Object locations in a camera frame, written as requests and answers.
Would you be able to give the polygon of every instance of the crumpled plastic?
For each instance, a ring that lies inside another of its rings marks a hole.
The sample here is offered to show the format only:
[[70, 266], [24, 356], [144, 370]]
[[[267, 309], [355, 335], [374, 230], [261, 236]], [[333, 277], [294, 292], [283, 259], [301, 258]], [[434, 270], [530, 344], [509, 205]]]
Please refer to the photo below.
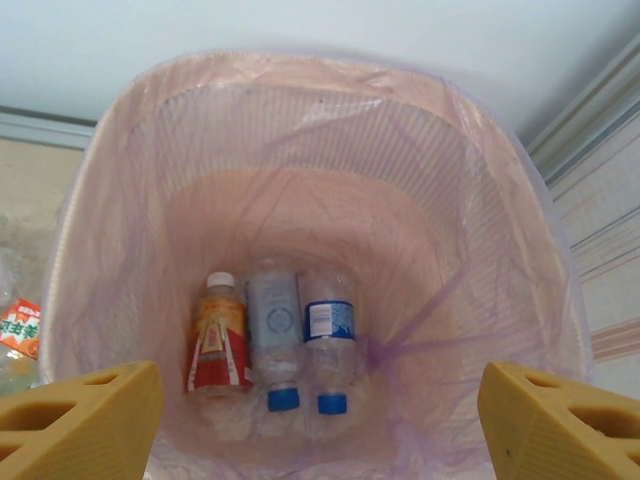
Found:
[[[364, 394], [344, 417], [184, 393], [203, 279], [273, 254], [355, 279]], [[210, 53], [140, 77], [100, 122], [63, 208], [41, 361], [46, 381], [157, 362], [153, 480], [478, 478], [486, 363], [584, 381], [589, 345], [550, 195], [468, 96], [386, 67]]]

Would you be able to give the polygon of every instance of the bottle label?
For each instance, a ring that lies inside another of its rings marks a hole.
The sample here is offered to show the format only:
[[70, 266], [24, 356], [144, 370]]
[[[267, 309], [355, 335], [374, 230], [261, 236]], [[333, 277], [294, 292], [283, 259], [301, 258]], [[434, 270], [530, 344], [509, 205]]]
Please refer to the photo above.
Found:
[[302, 322], [294, 274], [256, 275], [247, 283], [247, 304], [254, 347], [301, 343]]
[[244, 305], [227, 299], [202, 299], [194, 336], [188, 391], [252, 385]]
[[304, 341], [318, 338], [353, 340], [353, 305], [340, 300], [313, 302], [304, 309]]

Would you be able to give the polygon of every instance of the blue bottle label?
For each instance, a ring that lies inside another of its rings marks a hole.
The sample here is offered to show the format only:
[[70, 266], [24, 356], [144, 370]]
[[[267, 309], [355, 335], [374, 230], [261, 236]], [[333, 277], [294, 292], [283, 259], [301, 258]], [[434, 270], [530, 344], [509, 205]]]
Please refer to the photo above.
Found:
[[353, 340], [353, 305], [340, 300], [313, 302], [304, 309], [304, 341], [334, 337]]

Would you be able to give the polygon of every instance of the white wall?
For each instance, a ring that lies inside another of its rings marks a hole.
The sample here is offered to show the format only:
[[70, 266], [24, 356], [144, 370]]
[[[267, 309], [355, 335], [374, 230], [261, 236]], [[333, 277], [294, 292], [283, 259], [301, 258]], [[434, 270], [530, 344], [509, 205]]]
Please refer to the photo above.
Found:
[[527, 143], [638, 25], [638, 0], [4, 0], [0, 105], [97, 119], [165, 59], [279, 49], [442, 72]]

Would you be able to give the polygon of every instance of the white bottle cap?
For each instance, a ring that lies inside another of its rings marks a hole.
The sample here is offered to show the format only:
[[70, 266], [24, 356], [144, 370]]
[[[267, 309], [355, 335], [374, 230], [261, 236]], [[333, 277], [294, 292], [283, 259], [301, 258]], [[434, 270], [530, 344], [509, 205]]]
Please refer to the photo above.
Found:
[[207, 277], [207, 288], [217, 287], [218, 285], [233, 288], [236, 286], [236, 281], [233, 275], [227, 272], [215, 272]]

